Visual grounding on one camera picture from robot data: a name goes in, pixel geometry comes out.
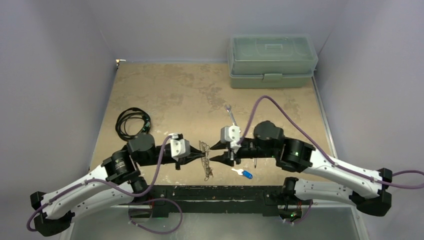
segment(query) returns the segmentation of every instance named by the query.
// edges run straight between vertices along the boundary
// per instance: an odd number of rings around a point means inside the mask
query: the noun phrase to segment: wall
[[[226,61],[231,34],[309,33],[319,51],[347,0],[88,0],[114,55]]]
[[[115,64],[86,1],[0,1],[1,239],[46,239],[29,196],[87,172]]]
[[[337,20],[316,77],[341,159],[371,169],[424,170],[423,12],[422,0],[349,0]],[[389,213],[365,219],[371,239],[422,239],[424,190],[389,192]]]

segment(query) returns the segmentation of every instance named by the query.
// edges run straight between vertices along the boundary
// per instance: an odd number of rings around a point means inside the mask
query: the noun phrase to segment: wooden table
[[[231,105],[242,132],[255,101],[262,95],[275,99],[287,114],[330,154],[326,129],[322,120],[312,80],[301,88],[232,89],[228,65],[213,64],[153,64],[121,63],[116,74],[106,113],[91,161],[91,169],[102,163],[126,144],[115,132],[118,115],[131,107],[146,111],[152,119],[150,133],[156,145],[169,133],[182,133],[190,144],[199,148],[199,140],[214,145],[220,139],[220,129],[232,124],[224,105]],[[284,129],[284,135],[307,141],[268,100],[264,99],[254,117],[248,137],[256,124],[270,120]],[[140,129],[139,122],[128,122],[129,132]],[[210,157],[223,151],[212,151]],[[175,170],[174,164],[162,165],[156,184],[161,185],[282,185],[285,177],[311,181],[325,179],[303,173],[291,173],[275,166],[273,158],[243,159],[237,168],[253,174],[253,179],[237,175],[227,165],[210,162],[213,176],[205,181],[202,162],[191,162]],[[147,183],[152,180],[155,166],[141,168]]]

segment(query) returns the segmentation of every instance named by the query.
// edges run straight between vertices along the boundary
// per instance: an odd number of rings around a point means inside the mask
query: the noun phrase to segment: coiled black cable
[[[130,119],[141,119],[144,121],[141,130],[134,135],[130,135],[127,132],[127,121]],[[127,142],[134,139],[134,137],[140,133],[148,134],[150,132],[150,128],[152,128],[150,116],[138,107],[130,107],[127,110],[121,112],[115,124],[115,131],[119,138]]]

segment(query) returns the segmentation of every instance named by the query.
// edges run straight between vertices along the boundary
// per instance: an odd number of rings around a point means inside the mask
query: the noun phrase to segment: metal frame
[[[331,134],[329,123],[327,121],[326,112],[324,110],[324,106],[323,106],[323,103],[322,103],[322,100],[321,100],[321,96],[320,96],[320,93],[318,91],[318,86],[317,86],[317,83],[316,83],[315,76],[312,77],[312,83],[313,83],[313,88],[314,88],[314,92],[315,92],[315,96],[316,96],[316,101],[318,103],[318,107],[319,107],[319,110],[321,112],[322,122],[324,123],[328,145],[330,147],[330,150],[331,150],[333,157],[338,158],[336,148],[334,146],[333,136]],[[350,208],[352,210],[352,215],[354,217],[355,227],[356,227],[356,230],[358,232],[359,238],[361,240],[369,240],[370,239],[370,237],[368,235],[367,228],[366,228],[366,224],[365,224],[365,221],[364,221],[363,214],[361,212],[359,212],[358,210],[356,210],[355,207],[347,205],[347,204],[339,203],[339,202],[323,201],[323,200],[315,201],[312,207],[313,208]],[[148,206],[117,205],[117,206],[113,206],[112,208],[144,209],[144,208],[148,208]],[[67,230],[63,231],[60,234],[59,240],[70,240],[71,236],[72,236],[73,229],[74,229],[74,223],[72,223],[71,226]]]

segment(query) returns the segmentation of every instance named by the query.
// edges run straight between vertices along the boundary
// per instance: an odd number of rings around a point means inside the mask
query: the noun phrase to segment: wrench
[[[234,119],[234,115],[231,112],[231,105],[224,105],[225,110],[228,112],[229,114],[229,118],[231,119],[231,122],[234,126],[237,126],[236,120]]]

